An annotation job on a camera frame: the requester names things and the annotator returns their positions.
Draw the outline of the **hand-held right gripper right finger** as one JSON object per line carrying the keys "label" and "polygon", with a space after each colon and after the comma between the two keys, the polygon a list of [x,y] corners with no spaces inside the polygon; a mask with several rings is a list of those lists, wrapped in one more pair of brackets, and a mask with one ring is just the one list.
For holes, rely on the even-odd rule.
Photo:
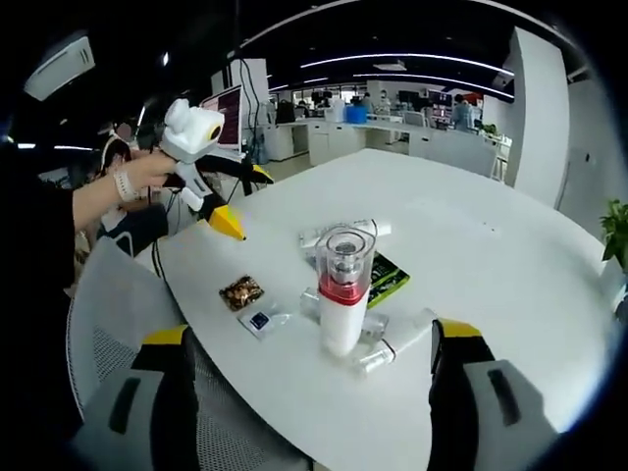
{"label": "hand-held right gripper right finger", "polygon": [[528,470],[556,439],[537,388],[470,324],[432,324],[430,470]]}

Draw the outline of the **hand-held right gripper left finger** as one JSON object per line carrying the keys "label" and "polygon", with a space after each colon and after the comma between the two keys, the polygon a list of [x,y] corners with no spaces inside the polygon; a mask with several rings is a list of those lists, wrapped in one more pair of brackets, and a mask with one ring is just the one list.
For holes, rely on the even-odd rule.
{"label": "hand-held right gripper left finger", "polygon": [[148,335],[87,404],[73,452],[88,470],[198,470],[191,329]]}

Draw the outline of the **person's left hand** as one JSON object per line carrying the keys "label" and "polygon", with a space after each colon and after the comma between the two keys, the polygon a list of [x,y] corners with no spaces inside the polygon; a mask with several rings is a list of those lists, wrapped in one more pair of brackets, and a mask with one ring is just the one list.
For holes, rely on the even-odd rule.
{"label": "person's left hand", "polygon": [[161,152],[138,153],[126,169],[132,188],[140,191],[146,187],[162,187],[168,175],[176,171],[177,161]]}

